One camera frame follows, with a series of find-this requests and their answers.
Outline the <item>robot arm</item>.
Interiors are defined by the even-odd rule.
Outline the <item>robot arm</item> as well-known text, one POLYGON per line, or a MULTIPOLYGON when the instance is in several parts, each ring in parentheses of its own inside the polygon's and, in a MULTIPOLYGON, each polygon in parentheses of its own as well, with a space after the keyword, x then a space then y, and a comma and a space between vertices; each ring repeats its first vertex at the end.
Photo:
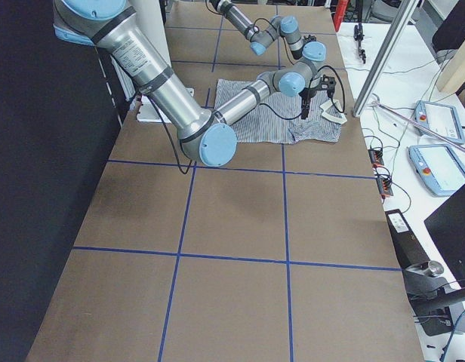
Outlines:
POLYGON ((261 30, 231 1, 213 1, 212 5, 243 34, 255 54, 263 54, 276 39, 283 38, 296 60, 289 68, 260 74, 213 111, 195 101, 142 33, 129 1, 55 1, 53 9, 58 38, 107 50, 136 89, 160 109, 160 117, 167 117, 176 127, 182 153, 192 161, 220 167, 236 153, 238 140, 232 124, 277 92, 309 99, 323 88, 327 78, 321 69, 327 50, 314 38, 303 37, 293 16, 274 17, 261 30))
POLYGON ((250 42, 252 51, 258 56, 264 54, 278 38, 285 40, 295 60, 299 60, 302 56, 314 56, 315 51, 322 51, 321 55, 326 55, 325 46, 320 45, 314 35, 301 35, 295 16, 274 16, 270 20, 265 19, 269 25, 261 30, 256 22, 249 20, 231 1, 206 1, 209 2, 218 14, 224 16, 243 34, 250 42))

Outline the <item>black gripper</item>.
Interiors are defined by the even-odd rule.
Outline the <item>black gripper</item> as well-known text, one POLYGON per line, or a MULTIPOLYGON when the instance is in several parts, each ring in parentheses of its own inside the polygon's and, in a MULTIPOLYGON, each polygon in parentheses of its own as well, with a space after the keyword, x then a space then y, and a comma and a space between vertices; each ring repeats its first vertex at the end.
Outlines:
POLYGON ((305 35, 303 37, 304 42, 311 42, 311 41, 316 41, 317 38, 314 35, 305 35))
POLYGON ((334 96, 336 80, 333 76, 322 75, 320 78, 314 78, 303 90, 301 97, 300 118, 307 119, 309 117, 310 99, 313 98, 318 91, 325 91, 328 98, 334 96))

